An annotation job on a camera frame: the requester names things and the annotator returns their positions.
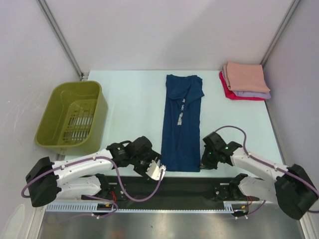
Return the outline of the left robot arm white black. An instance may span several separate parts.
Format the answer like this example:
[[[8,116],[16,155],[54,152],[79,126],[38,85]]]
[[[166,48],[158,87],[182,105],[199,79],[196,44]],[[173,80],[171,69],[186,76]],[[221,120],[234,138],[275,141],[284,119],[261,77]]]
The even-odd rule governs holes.
[[[133,166],[139,175],[160,183],[166,167],[148,138],[112,143],[89,155],[65,161],[41,158],[27,174],[21,191],[33,207],[42,207],[56,199],[118,200],[132,197],[126,191],[119,169]]]

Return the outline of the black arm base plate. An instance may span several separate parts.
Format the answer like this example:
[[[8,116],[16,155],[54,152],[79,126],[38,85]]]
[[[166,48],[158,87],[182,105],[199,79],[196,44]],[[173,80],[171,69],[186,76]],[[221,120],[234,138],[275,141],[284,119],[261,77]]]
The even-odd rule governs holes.
[[[254,206],[260,199],[235,189],[234,178],[164,177],[157,182],[142,177],[103,176],[96,197],[115,200],[121,210],[219,210],[225,202]]]

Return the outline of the dark blue t shirt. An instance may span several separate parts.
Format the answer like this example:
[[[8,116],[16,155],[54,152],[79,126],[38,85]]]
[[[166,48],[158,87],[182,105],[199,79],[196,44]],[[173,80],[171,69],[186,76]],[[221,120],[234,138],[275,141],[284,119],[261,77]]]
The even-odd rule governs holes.
[[[166,76],[161,164],[171,172],[200,171],[202,79]]]

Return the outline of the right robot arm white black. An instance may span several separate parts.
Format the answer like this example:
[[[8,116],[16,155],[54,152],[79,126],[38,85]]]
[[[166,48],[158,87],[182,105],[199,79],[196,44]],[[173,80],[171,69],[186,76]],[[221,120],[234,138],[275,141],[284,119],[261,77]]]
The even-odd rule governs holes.
[[[277,204],[287,216],[299,220],[319,199],[308,174],[297,164],[289,167],[259,159],[244,143],[226,143],[216,132],[203,142],[203,168],[216,169],[219,163],[225,163],[252,173],[252,176],[239,174],[232,181],[230,195],[236,200],[253,196]]]

